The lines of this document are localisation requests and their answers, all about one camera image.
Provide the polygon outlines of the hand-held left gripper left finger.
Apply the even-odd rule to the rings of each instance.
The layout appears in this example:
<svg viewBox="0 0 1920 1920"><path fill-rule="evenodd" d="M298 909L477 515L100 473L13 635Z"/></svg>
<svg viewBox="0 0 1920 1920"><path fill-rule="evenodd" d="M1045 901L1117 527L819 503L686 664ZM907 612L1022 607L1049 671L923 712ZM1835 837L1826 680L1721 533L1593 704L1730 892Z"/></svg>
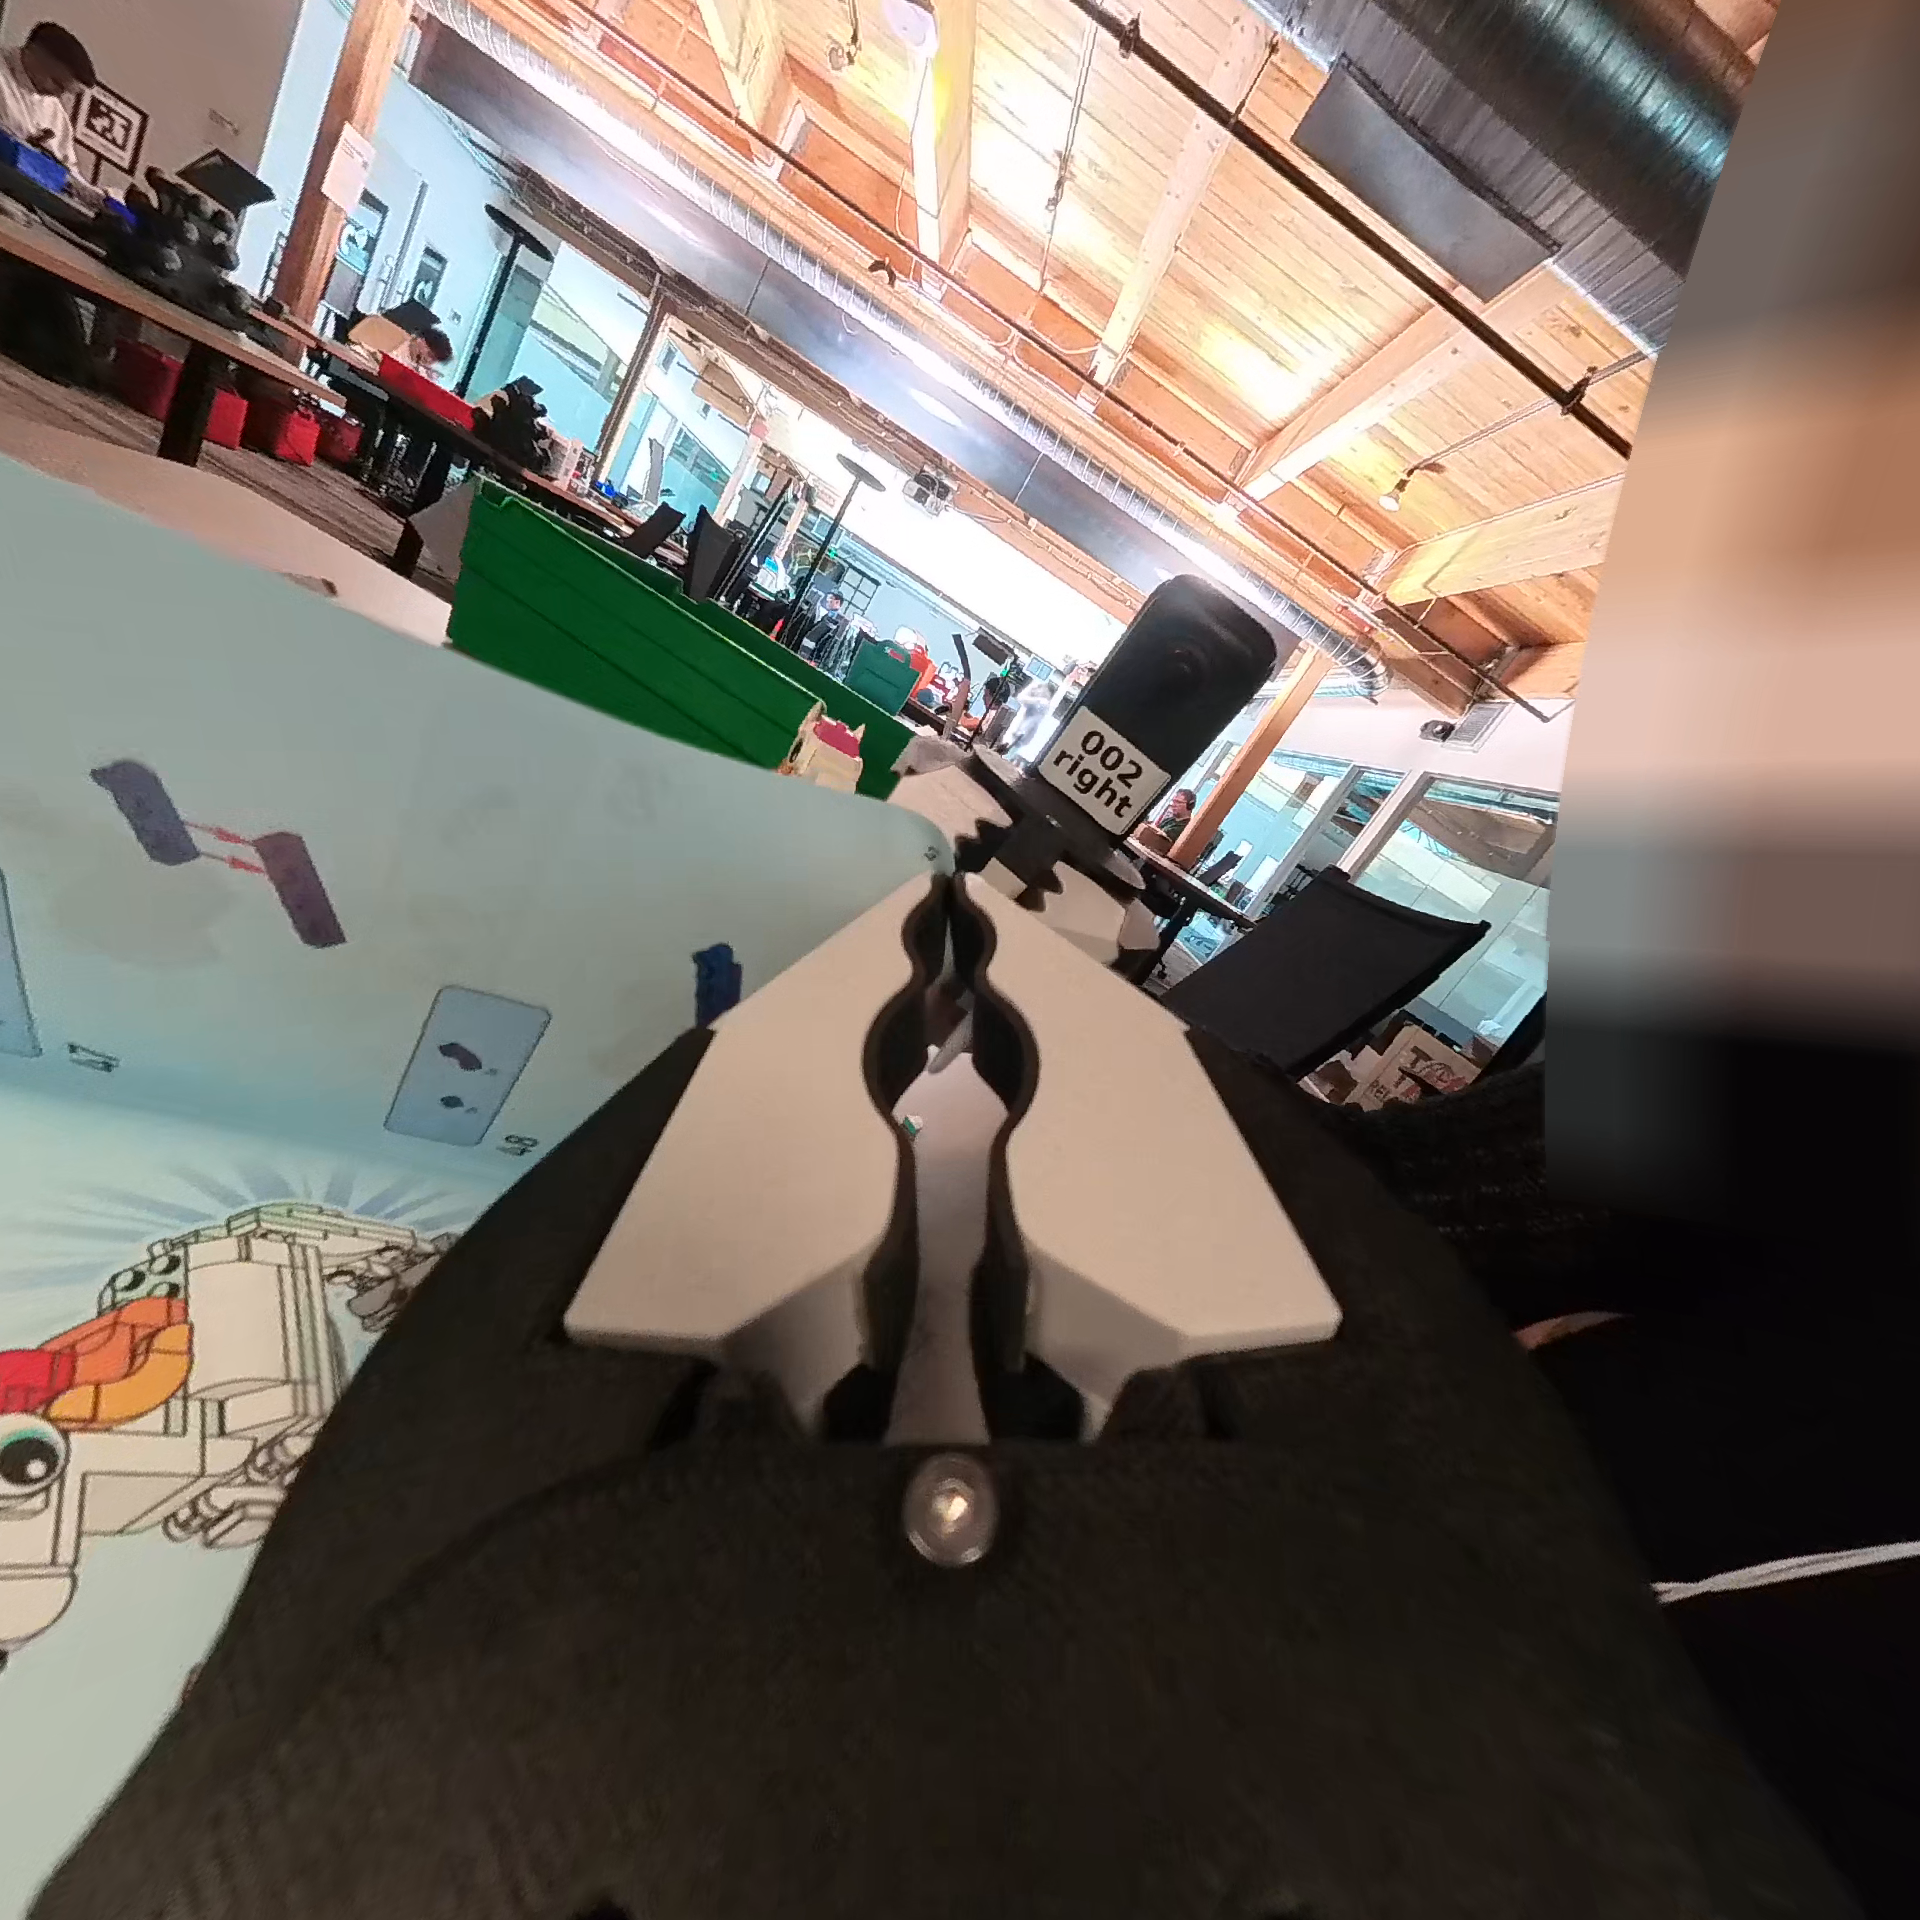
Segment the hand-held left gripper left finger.
<svg viewBox="0 0 1920 1920"><path fill-rule="evenodd" d="M887 1433L922 1280L897 1109L948 903L947 875L909 880L717 1016L565 1311L574 1342L766 1380L819 1438Z"/></svg>

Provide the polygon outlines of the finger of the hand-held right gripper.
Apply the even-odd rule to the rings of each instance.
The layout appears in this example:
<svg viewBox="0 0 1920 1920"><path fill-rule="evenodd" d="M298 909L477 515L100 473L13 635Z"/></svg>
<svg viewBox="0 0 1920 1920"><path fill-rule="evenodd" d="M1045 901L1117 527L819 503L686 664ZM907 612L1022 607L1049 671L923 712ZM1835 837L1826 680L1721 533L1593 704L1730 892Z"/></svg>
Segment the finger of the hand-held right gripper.
<svg viewBox="0 0 1920 1920"><path fill-rule="evenodd" d="M1146 982L1161 957L1161 926L1143 901L1114 895L1095 880L1049 889L1049 931L1130 982Z"/></svg>
<svg viewBox="0 0 1920 1920"><path fill-rule="evenodd" d="M893 808L915 814L934 846L925 863L937 872L986 872L1001 846L1001 805L964 765L901 774Z"/></svg>

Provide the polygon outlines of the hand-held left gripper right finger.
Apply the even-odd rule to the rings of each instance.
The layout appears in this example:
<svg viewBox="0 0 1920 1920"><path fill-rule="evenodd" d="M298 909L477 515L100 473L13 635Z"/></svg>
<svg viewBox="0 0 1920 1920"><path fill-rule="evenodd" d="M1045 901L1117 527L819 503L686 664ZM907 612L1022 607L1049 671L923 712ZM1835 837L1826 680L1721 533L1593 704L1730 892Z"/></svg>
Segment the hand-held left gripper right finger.
<svg viewBox="0 0 1920 1920"><path fill-rule="evenodd" d="M1189 1028L1043 919L961 877L987 1142L970 1284L994 1438L1091 1438L1124 1384L1327 1342L1341 1309Z"/></svg>

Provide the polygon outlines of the green plastic bin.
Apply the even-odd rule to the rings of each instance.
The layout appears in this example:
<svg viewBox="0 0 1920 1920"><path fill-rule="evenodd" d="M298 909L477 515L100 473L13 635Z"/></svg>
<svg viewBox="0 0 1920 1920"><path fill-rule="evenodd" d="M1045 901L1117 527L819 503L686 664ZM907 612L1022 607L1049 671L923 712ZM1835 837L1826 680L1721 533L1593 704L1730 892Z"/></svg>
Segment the green plastic bin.
<svg viewBox="0 0 1920 1920"><path fill-rule="evenodd" d="M447 614L455 653L667 735L777 771L833 721L855 791L890 799L909 731L875 701L655 567L485 478L471 493Z"/></svg>

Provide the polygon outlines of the light blue instruction booklet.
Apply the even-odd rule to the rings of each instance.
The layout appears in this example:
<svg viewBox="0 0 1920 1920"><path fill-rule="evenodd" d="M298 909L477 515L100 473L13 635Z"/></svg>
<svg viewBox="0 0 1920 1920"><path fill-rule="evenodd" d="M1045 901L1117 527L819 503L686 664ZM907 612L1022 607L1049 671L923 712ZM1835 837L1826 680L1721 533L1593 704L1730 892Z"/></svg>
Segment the light blue instruction booklet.
<svg viewBox="0 0 1920 1920"><path fill-rule="evenodd" d="M642 733L5 462L5 1915L171 1719L450 1246L906 880Z"/></svg>

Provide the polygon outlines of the pink white toy brick model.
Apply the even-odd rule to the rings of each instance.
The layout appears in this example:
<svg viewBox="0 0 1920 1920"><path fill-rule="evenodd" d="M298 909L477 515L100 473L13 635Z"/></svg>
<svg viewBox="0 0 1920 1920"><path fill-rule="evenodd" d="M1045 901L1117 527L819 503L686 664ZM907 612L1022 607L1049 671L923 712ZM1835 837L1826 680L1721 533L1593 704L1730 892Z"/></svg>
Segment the pink white toy brick model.
<svg viewBox="0 0 1920 1920"><path fill-rule="evenodd" d="M855 792L862 779L865 726L849 726L815 707L780 764L781 777Z"/></svg>

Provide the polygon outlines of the black office chair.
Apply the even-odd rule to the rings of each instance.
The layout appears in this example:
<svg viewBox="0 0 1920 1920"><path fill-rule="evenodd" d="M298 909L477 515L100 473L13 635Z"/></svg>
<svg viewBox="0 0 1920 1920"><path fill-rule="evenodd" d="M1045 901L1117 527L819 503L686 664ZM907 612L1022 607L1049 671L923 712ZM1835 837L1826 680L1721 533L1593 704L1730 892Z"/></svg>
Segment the black office chair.
<svg viewBox="0 0 1920 1920"><path fill-rule="evenodd" d="M1302 1079L1404 1011L1490 932L1310 875L1267 917L1158 999L1190 1031Z"/></svg>

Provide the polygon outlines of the black stacked equipment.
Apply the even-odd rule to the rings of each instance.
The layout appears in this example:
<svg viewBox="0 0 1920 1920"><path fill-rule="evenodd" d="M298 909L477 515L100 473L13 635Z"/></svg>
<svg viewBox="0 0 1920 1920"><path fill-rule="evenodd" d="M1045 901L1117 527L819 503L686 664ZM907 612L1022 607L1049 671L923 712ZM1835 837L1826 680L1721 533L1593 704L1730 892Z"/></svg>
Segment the black stacked equipment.
<svg viewBox="0 0 1920 1920"><path fill-rule="evenodd" d="M195 185L143 172L126 193L129 227L107 244L107 262L139 287L225 329L244 329L257 309L233 281L236 216Z"/></svg>

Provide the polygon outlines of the brown long table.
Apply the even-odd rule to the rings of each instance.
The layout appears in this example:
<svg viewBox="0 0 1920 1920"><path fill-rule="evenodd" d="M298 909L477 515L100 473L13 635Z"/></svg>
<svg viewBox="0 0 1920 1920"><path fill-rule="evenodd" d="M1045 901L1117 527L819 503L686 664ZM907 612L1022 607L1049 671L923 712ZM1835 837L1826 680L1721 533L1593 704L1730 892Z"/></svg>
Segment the brown long table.
<svg viewBox="0 0 1920 1920"><path fill-rule="evenodd" d="M47 272L81 297L115 307L187 340L177 395L161 420L157 454L165 462L183 465L198 462L213 395L220 388L225 369L249 367L257 376L287 392L305 395L327 412L339 401L339 392L327 383L301 372L299 365L282 358L269 347L253 342L238 327L206 320L167 294L139 285L46 223L5 219L2 251L13 261Z"/></svg>

